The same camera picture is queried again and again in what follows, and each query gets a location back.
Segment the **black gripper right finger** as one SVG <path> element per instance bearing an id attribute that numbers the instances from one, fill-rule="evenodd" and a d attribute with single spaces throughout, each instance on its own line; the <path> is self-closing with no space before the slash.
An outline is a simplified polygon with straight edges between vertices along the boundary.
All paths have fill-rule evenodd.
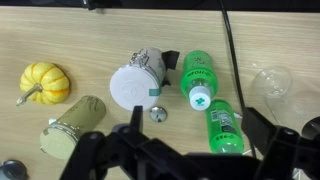
<path id="1" fill-rule="evenodd" d="M 319 134 L 305 138 L 291 128 L 272 124 L 253 107 L 244 109 L 241 129 L 263 155 L 256 180 L 292 180 L 295 169 L 320 180 Z"/>

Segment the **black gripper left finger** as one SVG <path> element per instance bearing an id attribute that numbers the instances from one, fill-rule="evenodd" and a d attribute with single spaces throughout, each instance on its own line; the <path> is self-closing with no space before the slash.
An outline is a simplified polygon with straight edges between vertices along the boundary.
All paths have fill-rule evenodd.
<path id="1" fill-rule="evenodd" d="M 80 137 L 60 180 L 105 180 L 108 170 L 120 167 L 130 180 L 157 180 L 157 170 L 140 145 L 148 142 L 143 134 L 143 110 L 135 106 L 128 124 L 116 125 L 105 136 L 99 131 Z"/>

